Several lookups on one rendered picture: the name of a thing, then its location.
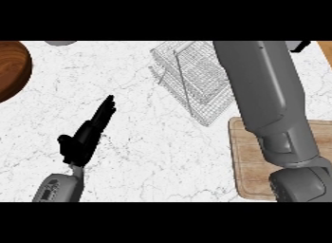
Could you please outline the grey rounded object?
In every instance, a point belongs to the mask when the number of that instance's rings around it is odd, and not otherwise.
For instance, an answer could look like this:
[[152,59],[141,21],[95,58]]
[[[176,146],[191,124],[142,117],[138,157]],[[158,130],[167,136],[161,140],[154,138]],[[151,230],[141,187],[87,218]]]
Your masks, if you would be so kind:
[[77,41],[46,41],[55,47],[73,45]]

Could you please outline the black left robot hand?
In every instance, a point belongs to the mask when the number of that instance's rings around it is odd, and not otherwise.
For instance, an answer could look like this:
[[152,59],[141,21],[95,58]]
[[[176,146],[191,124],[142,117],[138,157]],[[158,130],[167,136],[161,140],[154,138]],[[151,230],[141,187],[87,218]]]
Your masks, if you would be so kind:
[[90,162],[104,130],[111,122],[117,111],[115,96],[110,95],[93,118],[82,124],[74,136],[61,135],[61,154],[65,157],[64,163],[84,167]]

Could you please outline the round dark wooden board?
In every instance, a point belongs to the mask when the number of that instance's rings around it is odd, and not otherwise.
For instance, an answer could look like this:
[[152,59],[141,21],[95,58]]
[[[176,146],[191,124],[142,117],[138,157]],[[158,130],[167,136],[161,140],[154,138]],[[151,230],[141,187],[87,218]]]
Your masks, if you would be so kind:
[[20,41],[0,41],[0,103],[12,98],[28,84],[33,58]]

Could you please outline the pale wooden cutting board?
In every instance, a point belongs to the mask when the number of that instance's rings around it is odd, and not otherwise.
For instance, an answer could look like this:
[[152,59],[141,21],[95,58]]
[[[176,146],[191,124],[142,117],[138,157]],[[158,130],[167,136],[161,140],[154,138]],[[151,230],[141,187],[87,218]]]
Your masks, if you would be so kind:
[[[332,121],[310,120],[310,126],[319,144],[319,153],[332,162]],[[269,176],[281,170],[281,167],[264,160],[259,139],[245,130],[241,117],[231,118],[229,133],[236,191],[247,199],[275,201]]]

